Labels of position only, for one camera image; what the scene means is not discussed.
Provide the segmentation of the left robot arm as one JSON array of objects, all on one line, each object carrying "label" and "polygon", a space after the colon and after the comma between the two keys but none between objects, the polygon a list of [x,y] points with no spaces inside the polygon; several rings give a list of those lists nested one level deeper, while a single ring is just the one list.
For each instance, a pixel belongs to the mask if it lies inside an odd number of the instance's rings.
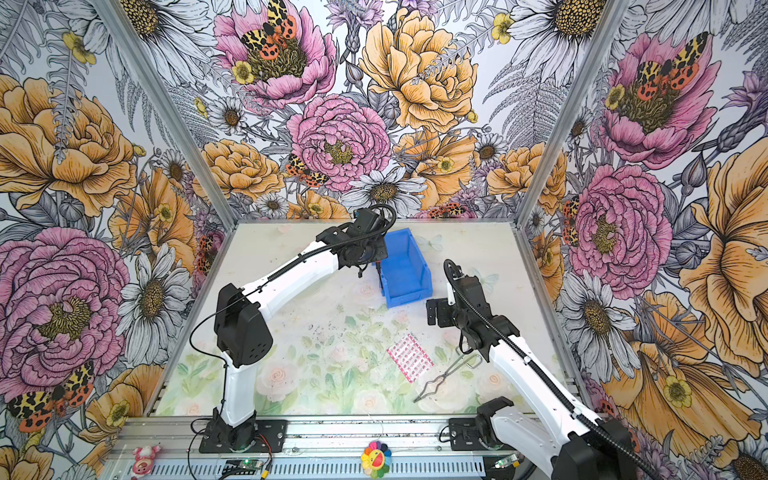
[{"label": "left robot arm", "polygon": [[386,233],[396,223],[391,206],[361,208],[353,218],[319,233],[293,259],[268,275],[237,287],[223,286],[218,295],[214,333],[224,362],[221,403],[213,410],[202,434],[199,451],[205,454],[279,452],[284,421],[260,427],[254,406],[256,364],[274,345],[268,322],[289,301],[343,268],[362,273],[368,265],[387,258]]}]

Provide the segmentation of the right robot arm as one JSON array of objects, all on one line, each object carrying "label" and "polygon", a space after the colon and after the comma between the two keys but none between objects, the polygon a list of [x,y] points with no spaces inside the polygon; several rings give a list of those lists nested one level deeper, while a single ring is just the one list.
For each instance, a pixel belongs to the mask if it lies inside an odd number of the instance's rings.
[{"label": "right robot arm", "polygon": [[426,303],[427,322],[459,330],[462,342],[502,374],[535,413],[497,397],[477,409],[476,429],[491,449],[509,446],[550,479],[635,479],[632,436],[590,409],[539,361],[519,330],[492,313],[477,278],[449,279],[448,294]]}]

